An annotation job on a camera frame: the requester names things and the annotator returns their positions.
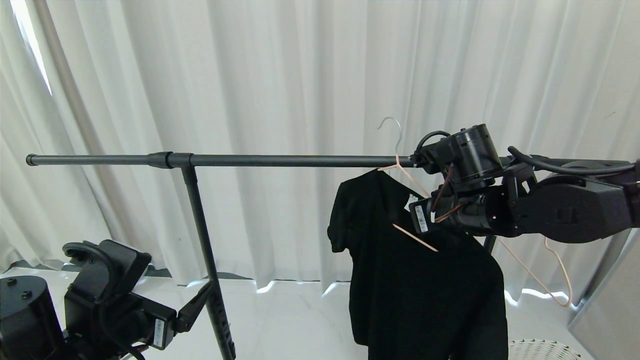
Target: laundry basket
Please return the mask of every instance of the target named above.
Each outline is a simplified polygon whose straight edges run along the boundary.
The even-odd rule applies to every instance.
[[[512,341],[509,360],[582,360],[582,356],[557,341],[531,339]]]

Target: metal hook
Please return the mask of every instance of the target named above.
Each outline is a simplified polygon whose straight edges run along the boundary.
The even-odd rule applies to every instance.
[[[402,141],[402,125],[400,125],[398,120],[396,120],[396,119],[394,119],[392,117],[385,117],[384,119],[382,119],[382,122],[380,123],[380,126],[378,126],[377,130],[380,130],[382,125],[384,125],[385,121],[387,121],[387,119],[391,119],[391,120],[395,121],[396,124],[398,125],[398,130],[400,131],[400,136],[398,137],[398,141],[396,142],[396,154],[397,154],[398,153],[398,147],[400,146],[400,142]]]

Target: white floor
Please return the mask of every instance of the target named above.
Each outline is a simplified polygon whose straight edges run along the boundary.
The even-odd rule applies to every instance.
[[[64,326],[63,297],[76,274],[13,268],[0,277],[44,278]],[[184,287],[171,279],[146,277],[134,292],[180,309],[203,283]],[[332,285],[324,296],[318,282],[272,282],[259,292],[249,280],[222,280],[221,286],[238,359],[367,359],[367,348],[356,345],[351,335],[348,283]],[[593,360],[566,330],[565,309],[552,300],[523,296],[516,306],[507,305],[510,340],[556,340],[582,354],[583,359]],[[150,349],[143,355],[148,360],[221,359],[206,310],[191,332],[179,334],[165,351]]]

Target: white tag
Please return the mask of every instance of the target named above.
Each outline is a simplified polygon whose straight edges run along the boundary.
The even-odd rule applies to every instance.
[[[409,210],[409,204],[413,204],[414,202],[418,201],[420,199],[418,199],[417,196],[415,196],[414,194],[409,194],[409,200],[406,201],[406,205],[404,206],[404,209],[411,212],[411,210]]]
[[[426,233],[427,231],[429,231],[429,228],[427,227],[427,220],[425,220],[424,212],[422,211],[422,206],[415,207],[415,214],[416,214],[416,217],[418,218],[420,231],[422,231],[423,233]]]
[[[157,347],[164,346],[164,321],[156,319],[156,328],[154,329],[154,345]]]

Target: vertical support pole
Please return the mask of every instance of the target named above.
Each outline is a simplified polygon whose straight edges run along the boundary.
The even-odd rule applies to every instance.
[[[491,254],[493,251],[493,246],[495,245],[495,239],[496,239],[495,235],[487,235],[484,238],[484,249],[487,250],[489,254]]]
[[[209,280],[213,282],[213,286],[215,287],[213,295],[207,301],[207,312],[209,313],[211,325],[218,340],[218,347],[220,347],[222,359],[234,360],[236,358],[236,346],[231,338],[227,311],[225,310],[225,303],[222,300],[220,280],[218,279],[218,271],[216,270],[216,262],[213,258],[207,222],[202,208],[196,169],[194,166],[188,165],[182,167],[181,170],[184,183],[187,186],[187,192],[189,193],[189,202],[191,203],[191,211],[193,212],[196,229],[198,230],[202,255],[204,256],[204,262],[207,266],[207,274],[209,275]]]

